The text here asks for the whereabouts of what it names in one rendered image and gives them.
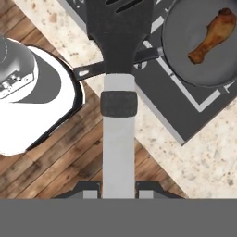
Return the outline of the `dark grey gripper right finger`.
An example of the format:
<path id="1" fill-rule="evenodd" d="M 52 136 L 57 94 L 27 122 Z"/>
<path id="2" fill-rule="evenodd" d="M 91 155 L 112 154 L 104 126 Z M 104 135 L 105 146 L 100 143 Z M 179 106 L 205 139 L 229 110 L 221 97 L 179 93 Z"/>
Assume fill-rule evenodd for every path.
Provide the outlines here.
<path id="1" fill-rule="evenodd" d="M 181 199 L 181 196 L 165 191 L 158 181 L 137 181 L 137 199 Z"/>

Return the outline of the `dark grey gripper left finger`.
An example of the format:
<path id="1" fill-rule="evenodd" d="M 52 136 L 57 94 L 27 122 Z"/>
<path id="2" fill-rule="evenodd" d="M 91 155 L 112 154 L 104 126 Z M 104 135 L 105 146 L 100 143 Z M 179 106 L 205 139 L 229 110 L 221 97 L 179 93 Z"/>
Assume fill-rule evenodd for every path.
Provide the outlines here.
<path id="1" fill-rule="evenodd" d="M 55 199 L 78 198 L 78 199 L 100 199 L 99 181 L 79 181 L 75 187 L 55 196 Z"/>

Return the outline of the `dark grey frying pan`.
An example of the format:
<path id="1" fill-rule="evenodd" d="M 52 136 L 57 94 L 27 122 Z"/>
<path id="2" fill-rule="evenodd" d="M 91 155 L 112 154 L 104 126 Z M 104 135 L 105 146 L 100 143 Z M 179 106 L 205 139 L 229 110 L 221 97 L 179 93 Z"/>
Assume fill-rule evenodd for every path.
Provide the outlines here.
<path id="1" fill-rule="evenodd" d="M 174 73 L 191 85 L 218 87 L 237 81 L 237 21 L 233 34 L 211 49 L 201 64 L 187 57 L 205 39 L 206 26 L 222 8 L 237 16 L 237 0 L 171 0 L 161 26 L 161 46 L 139 47 L 133 65 L 163 56 Z M 105 73 L 104 59 L 74 72 L 80 81 Z"/>

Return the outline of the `dark grey hob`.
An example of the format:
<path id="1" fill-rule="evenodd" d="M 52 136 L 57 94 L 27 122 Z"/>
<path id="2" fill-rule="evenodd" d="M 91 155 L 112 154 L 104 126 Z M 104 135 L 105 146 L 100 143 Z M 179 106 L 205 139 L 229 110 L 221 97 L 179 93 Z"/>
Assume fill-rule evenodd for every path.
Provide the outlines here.
<path id="1" fill-rule="evenodd" d="M 86 31 L 85 0 L 58 0 Z M 155 0 L 152 30 L 142 50 L 161 46 L 161 26 L 171 0 Z M 138 102 L 144 100 L 179 144 L 187 143 L 237 97 L 237 81 L 218 87 L 200 87 L 180 79 L 163 56 L 133 65 Z"/>

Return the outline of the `brown chicken drumstick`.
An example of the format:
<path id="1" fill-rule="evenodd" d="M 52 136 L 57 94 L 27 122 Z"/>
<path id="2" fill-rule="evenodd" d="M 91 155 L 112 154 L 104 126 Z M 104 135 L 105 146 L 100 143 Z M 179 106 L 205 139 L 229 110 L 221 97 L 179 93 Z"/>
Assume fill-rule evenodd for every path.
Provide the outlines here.
<path id="1" fill-rule="evenodd" d="M 194 64 L 201 64 L 206 54 L 226 41 L 234 32 L 237 16 L 229 9 L 222 8 L 206 26 L 205 39 L 187 57 Z"/>

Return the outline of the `black spatula with grey handle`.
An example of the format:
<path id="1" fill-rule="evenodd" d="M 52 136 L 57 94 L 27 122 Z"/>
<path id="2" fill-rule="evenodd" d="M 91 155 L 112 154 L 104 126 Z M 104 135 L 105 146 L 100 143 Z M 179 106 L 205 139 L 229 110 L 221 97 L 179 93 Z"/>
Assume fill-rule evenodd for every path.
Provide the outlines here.
<path id="1" fill-rule="evenodd" d="M 88 38 L 105 62 L 103 116 L 104 199 L 135 197 L 134 132 L 138 97 L 135 55 L 151 32 L 154 0 L 85 0 Z"/>

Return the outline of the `white round object black rim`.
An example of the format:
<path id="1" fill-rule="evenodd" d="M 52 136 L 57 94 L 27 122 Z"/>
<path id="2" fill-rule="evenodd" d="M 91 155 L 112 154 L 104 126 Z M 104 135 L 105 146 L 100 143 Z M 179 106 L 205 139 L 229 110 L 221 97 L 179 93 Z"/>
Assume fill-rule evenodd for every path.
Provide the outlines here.
<path id="1" fill-rule="evenodd" d="M 84 104 L 67 62 L 0 34 L 0 155 L 37 147 Z"/>

